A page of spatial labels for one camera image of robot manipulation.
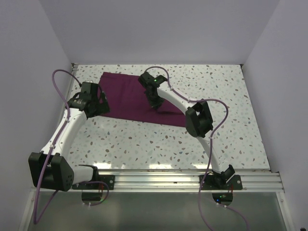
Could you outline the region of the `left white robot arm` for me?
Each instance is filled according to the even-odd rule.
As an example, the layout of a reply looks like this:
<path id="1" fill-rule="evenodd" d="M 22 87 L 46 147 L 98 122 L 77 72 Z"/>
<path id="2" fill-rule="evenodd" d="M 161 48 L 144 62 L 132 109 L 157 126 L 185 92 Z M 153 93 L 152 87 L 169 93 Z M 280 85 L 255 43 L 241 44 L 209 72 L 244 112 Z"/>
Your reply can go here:
<path id="1" fill-rule="evenodd" d="M 99 84 L 83 82 L 80 92 L 68 101 L 68 111 L 49 142 L 28 159 L 35 187 L 66 192 L 73 185 L 84 183 L 89 189 L 99 186 L 98 169 L 92 165 L 71 166 L 67 157 L 71 145 L 87 119 L 110 111 L 105 93 Z"/>

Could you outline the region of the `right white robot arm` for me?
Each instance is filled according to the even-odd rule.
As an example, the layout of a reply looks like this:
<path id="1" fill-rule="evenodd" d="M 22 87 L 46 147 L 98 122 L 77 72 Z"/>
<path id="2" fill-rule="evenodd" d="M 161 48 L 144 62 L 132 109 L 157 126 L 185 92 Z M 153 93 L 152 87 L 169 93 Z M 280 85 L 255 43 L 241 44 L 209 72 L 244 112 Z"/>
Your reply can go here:
<path id="1" fill-rule="evenodd" d="M 212 167 L 212 174 L 205 173 L 205 178 L 201 180 L 200 184 L 211 183 L 218 189 L 227 188 L 231 184 L 235 170 L 232 165 L 221 161 L 213 151 L 214 134 L 229 115 L 227 105 L 218 99 L 194 100 L 188 98 L 171 86 L 169 77 L 162 75 L 153 77 L 145 71 L 138 77 L 138 81 L 145 89 L 145 95 L 151 107 L 158 109 L 164 101 L 168 101 L 185 115 L 187 132 L 200 142 L 209 158 L 208 165 Z M 225 107 L 225 116 L 216 127 L 213 127 L 213 118 L 208 102 L 218 102 Z"/>

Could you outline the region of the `purple cloth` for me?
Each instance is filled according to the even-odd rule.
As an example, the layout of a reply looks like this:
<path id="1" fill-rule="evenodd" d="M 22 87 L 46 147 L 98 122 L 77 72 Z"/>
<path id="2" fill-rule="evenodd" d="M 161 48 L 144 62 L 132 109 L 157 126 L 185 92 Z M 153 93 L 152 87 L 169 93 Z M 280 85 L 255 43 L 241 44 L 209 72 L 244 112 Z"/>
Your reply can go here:
<path id="1" fill-rule="evenodd" d="M 150 106 L 138 76 L 103 72 L 99 85 L 110 107 L 104 117 L 185 127 L 185 115 L 170 102 Z"/>

